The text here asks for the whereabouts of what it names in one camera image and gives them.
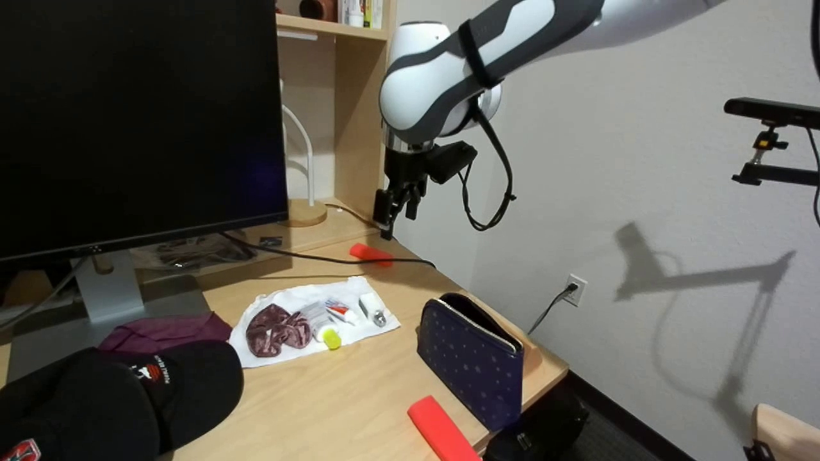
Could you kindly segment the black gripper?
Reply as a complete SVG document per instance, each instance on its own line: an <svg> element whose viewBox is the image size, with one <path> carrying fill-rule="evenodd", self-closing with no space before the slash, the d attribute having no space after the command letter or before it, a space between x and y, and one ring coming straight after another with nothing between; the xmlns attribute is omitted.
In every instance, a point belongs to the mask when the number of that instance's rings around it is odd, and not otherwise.
<svg viewBox="0 0 820 461"><path fill-rule="evenodd" d="M419 155L388 152L383 159L386 189L373 195L373 223L379 237L391 242L395 215L418 219L419 198L426 195L426 164Z"/></svg>

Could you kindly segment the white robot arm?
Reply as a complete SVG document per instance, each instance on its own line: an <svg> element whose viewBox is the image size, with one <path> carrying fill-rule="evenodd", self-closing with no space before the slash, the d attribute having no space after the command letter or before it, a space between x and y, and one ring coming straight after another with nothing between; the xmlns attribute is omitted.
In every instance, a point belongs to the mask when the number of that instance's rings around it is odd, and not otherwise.
<svg viewBox="0 0 820 461"><path fill-rule="evenodd" d="M719 4L495 0L456 31L436 20L403 24L379 86L379 117L386 125L386 188L373 195L379 234L388 238L400 213L415 219L428 179L468 179L477 152L464 141L438 147L438 138L478 125L505 174L513 174L488 125L506 74L542 56L649 40Z"/></svg>

